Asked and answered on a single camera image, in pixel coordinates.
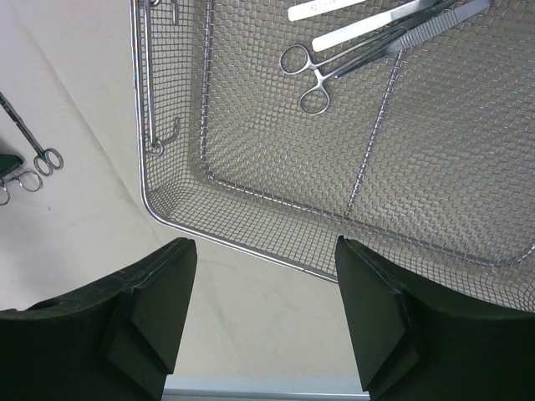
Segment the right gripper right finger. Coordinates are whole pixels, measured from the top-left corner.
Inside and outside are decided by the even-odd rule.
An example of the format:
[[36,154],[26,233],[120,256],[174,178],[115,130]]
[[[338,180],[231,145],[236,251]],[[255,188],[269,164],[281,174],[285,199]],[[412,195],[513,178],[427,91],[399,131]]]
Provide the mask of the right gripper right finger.
[[532,313],[454,291],[344,237],[335,267],[371,399],[533,399]]

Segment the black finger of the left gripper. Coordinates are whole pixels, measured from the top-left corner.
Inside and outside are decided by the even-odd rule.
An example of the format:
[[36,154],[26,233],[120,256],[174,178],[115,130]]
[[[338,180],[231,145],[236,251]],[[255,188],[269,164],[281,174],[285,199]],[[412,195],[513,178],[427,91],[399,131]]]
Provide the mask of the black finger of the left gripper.
[[0,155],[0,178],[11,175],[23,165],[23,160],[18,155]]

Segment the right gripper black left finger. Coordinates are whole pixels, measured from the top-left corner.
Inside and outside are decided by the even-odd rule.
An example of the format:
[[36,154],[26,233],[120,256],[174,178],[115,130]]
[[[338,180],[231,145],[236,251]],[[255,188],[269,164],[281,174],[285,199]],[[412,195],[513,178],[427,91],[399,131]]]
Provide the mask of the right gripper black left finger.
[[159,400],[196,275],[193,240],[25,310],[1,313],[4,400]]

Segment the steel scissors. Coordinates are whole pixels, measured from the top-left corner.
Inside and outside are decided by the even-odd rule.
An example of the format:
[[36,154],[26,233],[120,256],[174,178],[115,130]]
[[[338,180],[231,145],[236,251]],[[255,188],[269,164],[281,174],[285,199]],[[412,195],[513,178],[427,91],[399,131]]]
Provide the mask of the steel scissors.
[[[449,7],[452,5],[451,1],[436,1],[436,4],[430,8],[446,4],[446,2],[449,3]],[[379,55],[379,47],[393,35],[395,26],[424,11],[389,23],[370,33],[365,33],[367,38],[321,61],[313,57],[313,53],[318,53],[313,51],[313,47],[308,48],[301,43],[288,46],[279,58],[280,70],[290,76],[311,71],[316,78],[314,86],[304,91],[298,99],[298,107],[301,111],[310,116],[324,113],[331,105],[331,96],[325,87],[325,82],[330,79],[339,79],[352,70],[383,58]]]
[[1,106],[35,151],[33,165],[38,173],[43,176],[51,176],[56,170],[62,170],[64,167],[63,156],[54,148],[45,149],[37,141],[32,131],[27,127],[4,94],[1,94]]

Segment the beige surgical wrap cloth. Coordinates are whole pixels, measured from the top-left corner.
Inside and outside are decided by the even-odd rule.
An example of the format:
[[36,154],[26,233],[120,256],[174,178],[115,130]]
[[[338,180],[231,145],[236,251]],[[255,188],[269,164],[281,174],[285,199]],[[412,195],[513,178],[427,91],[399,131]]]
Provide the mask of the beige surgical wrap cloth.
[[[1,209],[1,306],[25,309],[140,260],[179,236],[141,203],[130,5],[4,1],[1,90],[64,167]],[[339,289],[196,240],[175,373],[349,378],[357,373]]]

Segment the wire mesh instrument tray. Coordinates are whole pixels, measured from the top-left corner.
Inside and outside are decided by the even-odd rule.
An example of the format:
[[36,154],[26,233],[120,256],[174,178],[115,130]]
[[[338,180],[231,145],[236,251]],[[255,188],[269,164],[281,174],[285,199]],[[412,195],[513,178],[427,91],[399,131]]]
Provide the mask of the wire mesh instrument tray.
[[495,1],[299,96],[288,75],[368,1],[130,5],[142,199],[160,223],[328,281],[354,239],[468,296],[534,309],[534,4]]

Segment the ribbed steel forceps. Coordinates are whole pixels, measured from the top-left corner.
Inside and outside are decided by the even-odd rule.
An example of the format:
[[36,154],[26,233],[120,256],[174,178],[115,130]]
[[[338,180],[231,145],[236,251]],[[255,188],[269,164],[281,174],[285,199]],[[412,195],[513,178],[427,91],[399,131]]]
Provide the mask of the ribbed steel forceps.
[[393,35],[379,47],[380,57],[413,48],[485,11],[493,1],[476,0],[447,10],[449,3],[434,6],[395,26]]

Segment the curved steel tweezers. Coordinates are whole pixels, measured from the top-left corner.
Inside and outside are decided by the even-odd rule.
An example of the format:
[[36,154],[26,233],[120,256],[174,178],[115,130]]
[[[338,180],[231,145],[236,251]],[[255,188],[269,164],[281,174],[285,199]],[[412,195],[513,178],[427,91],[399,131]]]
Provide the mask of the curved steel tweezers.
[[313,39],[313,51],[319,52],[328,48],[332,48],[335,45],[347,42],[350,39],[357,38],[365,33],[370,33],[374,30],[382,28],[389,23],[424,11],[435,4],[436,1],[432,0],[414,0],[395,8],[391,8],[387,11],[376,13],[370,17],[364,18],[355,23],[351,23],[345,27],[338,28],[333,32],[326,33]]

